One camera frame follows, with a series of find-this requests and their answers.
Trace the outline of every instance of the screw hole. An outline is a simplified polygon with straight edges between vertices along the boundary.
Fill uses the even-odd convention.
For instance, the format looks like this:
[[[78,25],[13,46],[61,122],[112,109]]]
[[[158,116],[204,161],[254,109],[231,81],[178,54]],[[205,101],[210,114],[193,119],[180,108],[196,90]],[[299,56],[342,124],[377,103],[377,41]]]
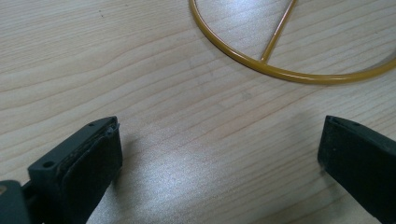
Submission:
[[[4,185],[0,185],[0,195],[7,191],[7,187]]]
[[[54,164],[55,164],[55,162],[53,162],[53,161],[46,161],[46,162],[44,162],[43,167],[44,168],[50,168]]]

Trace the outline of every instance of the wood grain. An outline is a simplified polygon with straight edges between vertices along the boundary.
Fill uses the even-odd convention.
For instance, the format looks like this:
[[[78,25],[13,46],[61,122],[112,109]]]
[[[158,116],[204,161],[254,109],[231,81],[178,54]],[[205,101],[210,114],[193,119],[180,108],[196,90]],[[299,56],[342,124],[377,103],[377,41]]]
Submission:
[[[260,57],[288,1],[197,0]],[[393,0],[300,0],[269,64],[358,71],[396,52]],[[188,1],[0,1],[0,178],[116,115],[124,166],[89,223],[377,223],[317,163],[326,115],[396,139],[396,70],[313,86],[234,62]]]

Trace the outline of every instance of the gold wire frame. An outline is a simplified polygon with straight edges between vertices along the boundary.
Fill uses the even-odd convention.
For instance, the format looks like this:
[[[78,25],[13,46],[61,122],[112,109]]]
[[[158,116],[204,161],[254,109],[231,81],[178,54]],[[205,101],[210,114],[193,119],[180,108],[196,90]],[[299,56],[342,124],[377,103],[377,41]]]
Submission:
[[[386,63],[382,63],[378,66],[371,67],[370,69],[366,69],[360,72],[343,74],[343,75],[314,75],[314,74],[293,72],[269,65],[267,63],[268,59],[271,56],[271,53],[276,45],[276,41],[280,38],[280,34],[282,33],[286,21],[288,20],[290,13],[296,3],[297,0],[291,0],[285,14],[283,15],[279,25],[277,26],[260,60],[252,59],[251,57],[232,48],[231,46],[227,45],[224,41],[222,41],[204,22],[204,19],[202,18],[198,10],[196,0],[190,0],[190,8],[191,8],[192,16],[195,19],[195,22],[197,23],[201,31],[204,33],[204,35],[210,40],[210,42],[212,42],[216,47],[218,47],[221,51],[223,51],[225,54],[227,54],[229,57],[236,60],[237,62],[271,77],[277,77],[288,81],[294,81],[294,82],[300,82],[306,84],[321,84],[321,85],[341,84],[341,83],[361,81],[370,77],[377,77],[396,67],[396,58],[393,58]]]

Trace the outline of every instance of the black plastic jaw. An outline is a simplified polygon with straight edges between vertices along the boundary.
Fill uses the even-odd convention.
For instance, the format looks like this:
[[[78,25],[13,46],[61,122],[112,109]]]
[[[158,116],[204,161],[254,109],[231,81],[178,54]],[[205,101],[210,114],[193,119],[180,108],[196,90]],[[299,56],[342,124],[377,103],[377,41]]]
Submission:
[[[22,189],[15,181],[0,182],[12,184],[0,195],[0,204],[14,198],[22,204],[15,212],[28,211],[25,221],[2,213],[1,223],[86,223],[121,166],[117,118],[87,124],[34,162],[28,168],[31,180]]]
[[[328,116],[318,161],[380,222],[396,222],[396,142],[359,123]]]

